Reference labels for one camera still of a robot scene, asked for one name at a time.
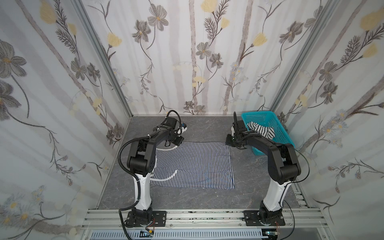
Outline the blue striped tank top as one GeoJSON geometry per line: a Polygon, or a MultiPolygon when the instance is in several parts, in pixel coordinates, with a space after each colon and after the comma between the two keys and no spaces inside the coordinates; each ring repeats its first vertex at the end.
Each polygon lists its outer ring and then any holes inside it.
{"type": "Polygon", "coordinates": [[[223,142],[183,142],[171,149],[157,149],[151,184],[232,190],[235,184],[229,146],[223,142]]]}

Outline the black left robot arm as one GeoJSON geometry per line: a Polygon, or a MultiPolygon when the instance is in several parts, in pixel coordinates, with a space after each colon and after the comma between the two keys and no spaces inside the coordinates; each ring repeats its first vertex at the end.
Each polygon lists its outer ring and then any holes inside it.
{"type": "Polygon", "coordinates": [[[130,141],[127,170],[135,179],[136,185],[135,203],[127,217],[127,226],[148,226],[154,222],[150,182],[156,164],[157,146],[164,141],[179,146],[184,140],[182,133],[186,130],[185,123],[166,117],[150,134],[130,141]]]}

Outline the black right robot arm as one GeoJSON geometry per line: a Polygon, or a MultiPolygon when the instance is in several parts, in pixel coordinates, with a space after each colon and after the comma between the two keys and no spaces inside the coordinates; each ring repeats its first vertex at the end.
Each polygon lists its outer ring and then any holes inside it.
{"type": "Polygon", "coordinates": [[[301,174],[301,167],[292,144],[280,144],[247,130],[244,121],[234,118],[232,133],[227,135],[226,144],[241,148],[251,146],[267,156],[268,173],[271,178],[267,195],[260,204],[257,220],[270,226],[282,220],[283,200],[287,188],[301,174]]]}

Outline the black striped tank top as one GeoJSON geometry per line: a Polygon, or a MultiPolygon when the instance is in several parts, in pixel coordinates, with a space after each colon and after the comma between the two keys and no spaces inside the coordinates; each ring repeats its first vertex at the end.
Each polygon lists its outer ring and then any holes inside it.
{"type": "Polygon", "coordinates": [[[275,130],[273,127],[265,127],[255,122],[247,123],[247,127],[250,130],[255,131],[256,133],[262,135],[264,138],[267,138],[269,140],[272,140],[276,136],[275,130]]]}

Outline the teal plastic basket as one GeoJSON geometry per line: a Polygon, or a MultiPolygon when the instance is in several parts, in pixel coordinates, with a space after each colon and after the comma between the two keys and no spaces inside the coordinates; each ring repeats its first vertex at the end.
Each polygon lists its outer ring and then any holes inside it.
{"type": "Polygon", "coordinates": [[[267,139],[280,144],[292,144],[295,147],[275,113],[271,111],[247,112],[242,113],[241,117],[248,130],[256,129],[255,124],[257,124],[262,127],[262,131],[269,131],[266,136],[267,139]]]}

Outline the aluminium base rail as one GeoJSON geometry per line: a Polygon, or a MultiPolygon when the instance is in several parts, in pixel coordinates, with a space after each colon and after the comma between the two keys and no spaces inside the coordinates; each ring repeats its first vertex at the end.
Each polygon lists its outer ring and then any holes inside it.
{"type": "MultiPolygon", "coordinates": [[[[247,217],[244,210],[166,210],[165,217],[157,219],[153,227],[158,229],[245,229],[275,228],[275,224],[263,225],[256,214],[247,217]]],[[[319,209],[283,209],[279,230],[298,228],[327,228],[328,224],[319,209]]],[[[81,224],[82,230],[121,230],[117,210],[89,210],[81,224]]]]}

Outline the aluminium corner post left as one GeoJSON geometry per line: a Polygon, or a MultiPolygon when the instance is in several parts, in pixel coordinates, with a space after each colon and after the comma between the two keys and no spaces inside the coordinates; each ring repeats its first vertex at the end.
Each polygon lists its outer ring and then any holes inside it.
{"type": "Polygon", "coordinates": [[[87,33],[87,36],[89,37],[91,43],[92,43],[92,46],[93,48],[95,49],[95,52],[97,54],[97,56],[99,57],[105,71],[107,72],[107,76],[118,96],[118,99],[120,100],[122,106],[123,106],[123,109],[125,111],[125,114],[126,116],[131,119],[134,115],[126,101],[126,98],[125,98],[125,95],[119,85],[119,82],[115,76],[115,74],[113,73],[113,68],[110,64],[110,61],[108,60],[108,57],[107,57],[107,52],[105,51],[105,49],[103,48],[103,45],[98,37],[98,34],[97,32],[95,31],[93,25],[92,25],[92,22],[86,12],[86,9],[82,3],[82,1],[78,1],[78,0],[72,0],[71,1],[78,17],[80,18],[80,21],[83,25],[83,27],[85,28],[85,31],[87,33]]]}

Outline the aluminium corner post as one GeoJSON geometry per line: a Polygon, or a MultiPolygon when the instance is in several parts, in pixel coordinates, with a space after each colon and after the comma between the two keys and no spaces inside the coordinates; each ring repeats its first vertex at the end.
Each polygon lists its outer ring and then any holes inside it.
{"type": "Polygon", "coordinates": [[[294,61],[293,66],[291,67],[286,78],[284,79],[283,84],[278,91],[278,94],[274,98],[273,104],[270,107],[270,111],[274,112],[275,110],[277,110],[279,104],[283,101],[283,98],[288,92],[291,84],[293,83],[296,74],[299,72],[306,58],[309,56],[311,50],[314,48],[322,31],[327,26],[329,19],[332,17],[339,3],[340,1],[331,0],[327,1],[327,3],[325,4],[323,10],[321,11],[318,17],[318,20],[313,26],[313,29],[311,30],[307,40],[305,41],[305,44],[301,48],[296,60],[294,61]]]}
{"type": "Polygon", "coordinates": [[[80,18],[80,21],[83,25],[83,27],[85,28],[85,31],[87,33],[87,36],[89,37],[91,43],[92,43],[92,46],[93,48],[95,49],[95,52],[97,54],[97,56],[99,57],[105,71],[107,72],[107,76],[118,96],[118,99],[120,100],[122,106],[123,106],[123,109],[125,111],[125,114],[126,116],[131,119],[134,115],[126,101],[126,98],[125,98],[125,95],[119,85],[119,82],[115,76],[115,74],[113,73],[113,68],[110,64],[110,61],[108,60],[108,57],[107,57],[107,52],[105,51],[105,49],[103,48],[103,45],[98,37],[98,34],[97,32],[95,31],[93,25],[92,25],[92,22],[86,12],[86,9],[82,3],[82,1],[78,1],[78,0],[72,0],[71,1],[78,17],[80,18]]]}

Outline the aluminium corner post right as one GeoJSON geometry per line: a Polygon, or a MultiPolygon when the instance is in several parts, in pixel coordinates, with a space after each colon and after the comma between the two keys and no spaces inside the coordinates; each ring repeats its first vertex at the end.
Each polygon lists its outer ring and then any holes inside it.
{"type": "Polygon", "coordinates": [[[275,110],[277,110],[279,104],[283,101],[283,98],[288,92],[291,84],[293,83],[296,74],[299,72],[306,58],[309,56],[311,50],[314,48],[322,31],[327,26],[329,19],[332,17],[339,3],[340,1],[331,0],[327,1],[327,3],[325,4],[323,10],[321,11],[318,17],[318,20],[313,26],[313,29],[311,30],[307,40],[305,41],[305,44],[301,48],[296,60],[294,61],[293,66],[291,67],[286,78],[284,79],[283,84],[278,91],[278,94],[274,98],[273,104],[270,107],[270,111],[274,112],[275,110]]]}

